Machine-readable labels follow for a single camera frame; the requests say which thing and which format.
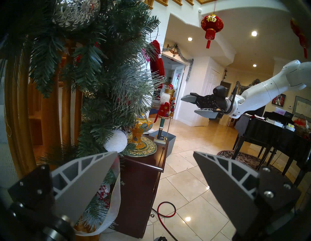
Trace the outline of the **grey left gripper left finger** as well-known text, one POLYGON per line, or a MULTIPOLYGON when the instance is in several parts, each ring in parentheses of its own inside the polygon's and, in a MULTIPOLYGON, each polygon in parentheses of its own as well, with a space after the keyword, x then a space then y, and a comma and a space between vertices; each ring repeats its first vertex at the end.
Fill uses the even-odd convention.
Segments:
POLYGON ((48 164, 37 166, 9 188, 13 200, 9 209, 15 215, 39 212, 79 218, 117 157, 117 152, 100 153, 74 159, 53 171, 48 164))

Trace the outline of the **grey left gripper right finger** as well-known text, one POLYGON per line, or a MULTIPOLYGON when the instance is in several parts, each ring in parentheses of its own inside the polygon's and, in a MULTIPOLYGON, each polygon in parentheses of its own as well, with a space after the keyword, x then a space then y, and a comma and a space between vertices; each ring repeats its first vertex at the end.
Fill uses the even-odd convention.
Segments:
POLYGON ((294 225, 301 192, 279 171, 268 166, 255 171, 236 160, 198 151, 193 157, 235 235, 283 235, 294 225))

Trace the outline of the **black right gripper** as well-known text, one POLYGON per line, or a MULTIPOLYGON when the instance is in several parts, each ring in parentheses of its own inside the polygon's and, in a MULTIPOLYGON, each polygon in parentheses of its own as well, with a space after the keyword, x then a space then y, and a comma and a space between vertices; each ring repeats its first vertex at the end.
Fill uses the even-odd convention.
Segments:
POLYGON ((181 101, 195 104, 200 109, 194 110, 194 112, 204 118, 217 119, 218 111, 222 110, 226 112, 230 107, 229 100, 225 97, 218 97, 214 94, 200 96, 197 93, 190 93, 181 98, 181 101))

